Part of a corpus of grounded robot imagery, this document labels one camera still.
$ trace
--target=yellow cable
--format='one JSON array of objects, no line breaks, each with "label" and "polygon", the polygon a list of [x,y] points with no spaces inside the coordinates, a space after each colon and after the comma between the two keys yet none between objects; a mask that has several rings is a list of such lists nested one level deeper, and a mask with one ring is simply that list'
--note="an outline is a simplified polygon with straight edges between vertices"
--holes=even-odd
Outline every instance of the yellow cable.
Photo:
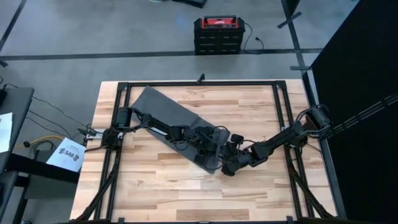
[{"label": "yellow cable", "polygon": [[[35,143],[37,143],[37,142],[39,142],[39,141],[41,141],[41,140],[49,139],[49,138],[57,138],[57,139],[63,140],[63,137],[61,137],[61,136],[49,135],[49,136],[43,136],[43,137],[41,137],[41,138],[35,139],[35,140],[33,140],[33,141],[30,141],[29,143],[30,143],[30,145],[32,145],[32,144],[35,144]],[[20,145],[17,146],[17,147],[25,147],[25,146],[24,146],[23,144],[20,144]]]}]

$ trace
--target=black bin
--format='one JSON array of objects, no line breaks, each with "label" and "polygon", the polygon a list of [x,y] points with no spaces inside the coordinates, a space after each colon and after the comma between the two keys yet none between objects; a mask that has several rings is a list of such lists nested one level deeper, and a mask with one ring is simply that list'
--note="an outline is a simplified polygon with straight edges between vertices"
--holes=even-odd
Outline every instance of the black bin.
[{"label": "black bin", "polygon": [[197,55],[238,54],[241,51],[244,21],[236,16],[205,16],[195,25]]}]

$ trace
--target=black storage case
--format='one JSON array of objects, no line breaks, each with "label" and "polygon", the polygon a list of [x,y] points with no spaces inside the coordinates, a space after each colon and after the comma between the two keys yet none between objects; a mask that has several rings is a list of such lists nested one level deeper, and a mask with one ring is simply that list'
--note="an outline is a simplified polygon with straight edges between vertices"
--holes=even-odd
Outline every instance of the black storage case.
[{"label": "black storage case", "polygon": [[195,25],[195,53],[197,55],[238,54],[241,51],[244,21],[236,16],[205,16],[204,20],[234,18],[238,27],[202,27],[202,19]]}]

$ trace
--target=black curtain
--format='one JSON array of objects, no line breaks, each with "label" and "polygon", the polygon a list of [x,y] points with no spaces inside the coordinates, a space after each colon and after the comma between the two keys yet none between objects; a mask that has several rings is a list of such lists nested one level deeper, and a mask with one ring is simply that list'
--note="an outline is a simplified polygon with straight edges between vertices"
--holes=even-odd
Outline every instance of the black curtain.
[{"label": "black curtain", "polygon": [[[338,124],[398,92],[398,1],[362,0],[312,70]],[[398,103],[328,140],[346,214],[396,223]]]}]

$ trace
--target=wood grain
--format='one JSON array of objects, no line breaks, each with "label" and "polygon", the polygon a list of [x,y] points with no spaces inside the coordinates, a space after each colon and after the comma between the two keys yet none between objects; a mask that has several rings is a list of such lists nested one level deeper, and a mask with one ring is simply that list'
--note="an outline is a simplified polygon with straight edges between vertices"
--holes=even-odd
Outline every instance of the wood grain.
[{"label": "wood grain", "polygon": [[[308,108],[302,82],[286,82],[293,114],[297,116]],[[109,127],[117,84],[101,84],[94,128]],[[143,89],[132,89],[130,103]],[[156,89],[212,124],[226,126],[246,139],[262,141],[279,132],[270,86],[162,86]],[[88,148],[99,144],[100,141],[91,141]],[[318,146],[314,140],[311,144]],[[79,216],[97,192],[103,159],[104,151],[86,154],[71,218]],[[320,153],[305,147],[303,161],[314,195],[335,214]],[[305,214],[301,191],[299,195]],[[267,162],[257,167],[245,167],[234,177],[227,177],[220,170],[213,175],[207,173],[145,130],[124,137],[114,222],[118,217],[124,217],[127,222],[269,221],[285,220],[287,215],[295,216],[283,150],[276,150]]]}]

